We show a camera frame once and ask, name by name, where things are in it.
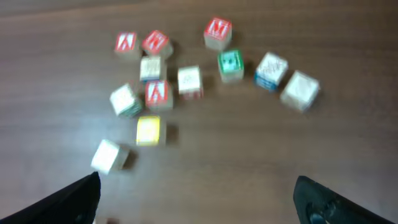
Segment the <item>black object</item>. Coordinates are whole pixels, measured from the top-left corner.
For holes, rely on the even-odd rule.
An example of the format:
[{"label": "black object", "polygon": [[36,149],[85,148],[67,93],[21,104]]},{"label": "black object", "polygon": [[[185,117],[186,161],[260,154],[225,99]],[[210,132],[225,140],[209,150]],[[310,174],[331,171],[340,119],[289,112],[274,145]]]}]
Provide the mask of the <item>black object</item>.
[{"label": "black object", "polygon": [[393,224],[305,176],[293,200],[301,224]]},{"label": "black object", "polygon": [[97,172],[0,220],[0,224],[92,224],[101,196]]}]

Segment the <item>green block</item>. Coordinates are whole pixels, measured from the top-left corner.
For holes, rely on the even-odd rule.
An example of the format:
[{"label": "green block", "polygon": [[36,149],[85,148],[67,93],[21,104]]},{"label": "green block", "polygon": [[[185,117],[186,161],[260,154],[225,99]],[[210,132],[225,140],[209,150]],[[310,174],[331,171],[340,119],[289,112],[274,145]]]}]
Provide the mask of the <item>green block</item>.
[{"label": "green block", "polygon": [[142,110],[142,105],[140,102],[136,102],[134,105],[132,105],[131,107],[125,109],[121,115],[122,116],[135,116],[136,114],[138,114],[139,112],[141,112]]},{"label": "green block", "polygon": [[218,66],[221,73],[234,73],[244,70],[241,51],[231,50],[220,53],[218,55]]}]

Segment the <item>toy block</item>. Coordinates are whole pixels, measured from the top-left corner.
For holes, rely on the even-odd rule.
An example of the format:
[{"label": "toy block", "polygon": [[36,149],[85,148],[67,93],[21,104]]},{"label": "toy block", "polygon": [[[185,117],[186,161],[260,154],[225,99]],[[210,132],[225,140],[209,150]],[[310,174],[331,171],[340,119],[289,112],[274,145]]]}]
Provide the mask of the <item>toy block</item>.
[{"label": "toy block", "polygon": [[256,69],[254,81],[266,90],[276,91],[287,69],[286,60],[268,52]]},{"label": "toy block", "polygon": [[104,139],[98,146],[97,152],[91,162],[91,166],[104,174],[109,174],[111,170],[121,170],[128,155],[128,151],[121,149],[117,144]]},{"label": "toy block", "polygon": [[153,111],[173,108],[173,89],[168,81],[147,82],[145,96],[147,107]]},{"label": "toy block", "polygon": [[203,84],[199,66],[179,68],[178,93],[185,100],[203,97]]},{"label": "toy block", "polygon": [[114,51],[118,56],[127,60],[138,60],[142,56],[140,42],[135,32],[122,32],[116,39]]},{"label": "toy block", "polygon": [[157,146],[166,142],[166,125],[159,116],[140,117],[137,124],[136,144],[138,146]]},{"label": "toy block", "polygon": [[142,110],[140,99],[134,94],[129,84],[115,90],[110,97],[116,116],[134,116]]},{"label": "toy block", "polygon": [[184,100],[195,100],[195,99],[203,98],[203,90],[196,91],[196,92],[190,92],[190,93],[184,93],[182,95],[182,98]]},{"label": "toy block", "polygon": [[154,30],[148,35],[142,43],[142,48],[148,55],[158,55],[164,60],[174,51],[170,39],[159,30]]},{"label": "toy block", "polygon": [[140,81],[167,79],[167,66],[160,56],[149,56],[141,59]]},{"label": "toy block", "polygon": [[206,47],[222,51],[231,42],[232,23],[219,18],[213,18],[205,29]]},{"label": "toy block", "polygon": [[318,80],[300,71],[295,71],[285,90],[282,92],[280,100],[287,106],[299,111],[305,111],[311,106],[319,89]]},{"label": "toy block", "polygon": [[224,83],[237,82],[243,79],[244,64],[239,50],[222,52],[218,55],[218,68]]}]

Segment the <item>brown table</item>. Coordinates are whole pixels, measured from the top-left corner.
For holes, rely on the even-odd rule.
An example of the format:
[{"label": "brown table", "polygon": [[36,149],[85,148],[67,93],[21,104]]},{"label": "brown table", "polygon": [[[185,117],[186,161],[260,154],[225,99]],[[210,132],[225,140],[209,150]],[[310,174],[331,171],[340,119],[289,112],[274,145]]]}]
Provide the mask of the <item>brown table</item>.
[{"label": "brown table", "polygon": [[[5,0],[0,2],[0,217],[92,172],[101,139],[134,145],[110,93],[139,63],[116,35],[160,29],[174,41],[169,76],[199,65],[205,98],[160,115],[173,141],[133,148],[131,169],[102,176],[98,215],[123,223],[298,223],[307,175],[398,222],[398,2],[395,0]],[[246,78],[223,85],[203,44],[213,16],[234,25]],[[254,86],[275,52],[318,79],[308,113]]]}]

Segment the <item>blue block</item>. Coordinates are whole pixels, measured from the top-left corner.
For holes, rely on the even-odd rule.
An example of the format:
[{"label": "blue block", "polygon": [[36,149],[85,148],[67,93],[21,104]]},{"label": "blue block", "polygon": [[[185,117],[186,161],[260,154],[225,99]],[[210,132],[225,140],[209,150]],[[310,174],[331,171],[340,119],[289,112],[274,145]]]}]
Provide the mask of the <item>blue block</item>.
[{"label": "blue block", "polygon": [[254,82],[269,91],[276,91],[277,85],[273,82],[262,78],[257,72],[254,74]]}]

